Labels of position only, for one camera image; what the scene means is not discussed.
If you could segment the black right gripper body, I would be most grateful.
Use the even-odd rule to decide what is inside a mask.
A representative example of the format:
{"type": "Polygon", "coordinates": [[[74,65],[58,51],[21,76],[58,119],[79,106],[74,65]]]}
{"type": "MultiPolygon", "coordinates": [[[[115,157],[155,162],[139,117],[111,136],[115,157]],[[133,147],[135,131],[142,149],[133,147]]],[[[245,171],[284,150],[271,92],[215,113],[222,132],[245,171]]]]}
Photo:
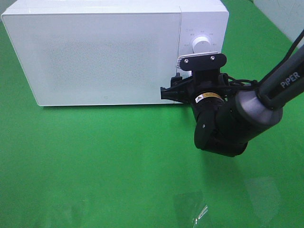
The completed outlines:
{"type": "Polygon", "coordinates": [[[196,121],[194,144],[198,149],[228,157],[244,152],[247,142],[236,142],[220,131],[216,117],[233,96],[244,86],[242,82],[229,81],[226,73],[218,71],[193,72],[187,86],[190,105],[196,121]]]}

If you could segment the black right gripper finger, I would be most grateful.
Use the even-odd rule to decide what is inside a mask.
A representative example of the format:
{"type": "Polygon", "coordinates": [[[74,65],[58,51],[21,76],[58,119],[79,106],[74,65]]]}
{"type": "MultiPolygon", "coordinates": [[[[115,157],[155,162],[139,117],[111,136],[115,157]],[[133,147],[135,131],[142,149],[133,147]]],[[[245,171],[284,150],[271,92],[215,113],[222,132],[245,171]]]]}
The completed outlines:
{"type": "Polygon", "coordinates": [[[171,87],[176,86],[187,86],[193,81],[193,76],[188,76],[183,78],[180,73],[176,73],[174,77],[171,78],[171,87]]]}
{"type": "Polygon", "coordinates": [[[190,104],[190,96],[187,87],[184,85],[177,85],[169,88],[160,87],[160,93],[161,99],[190,104]]]}

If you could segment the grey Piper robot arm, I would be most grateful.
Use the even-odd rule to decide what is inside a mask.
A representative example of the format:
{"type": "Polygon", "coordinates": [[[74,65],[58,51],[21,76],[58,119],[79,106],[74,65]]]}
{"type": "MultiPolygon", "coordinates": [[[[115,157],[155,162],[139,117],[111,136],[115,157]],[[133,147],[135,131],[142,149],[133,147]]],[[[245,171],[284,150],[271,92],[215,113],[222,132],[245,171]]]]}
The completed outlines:
{"type": "Polygon", "coordinates": [[[304,50],[291,48],[261,81],[237,80],[220,69],[227,58],[219,52],[183,55],[177,67],[190,71],[160,88],[161,98],[192,108],[198,149],[234,157],[248,142],[278,124],[284,105],[304,90],[304,50]]]}

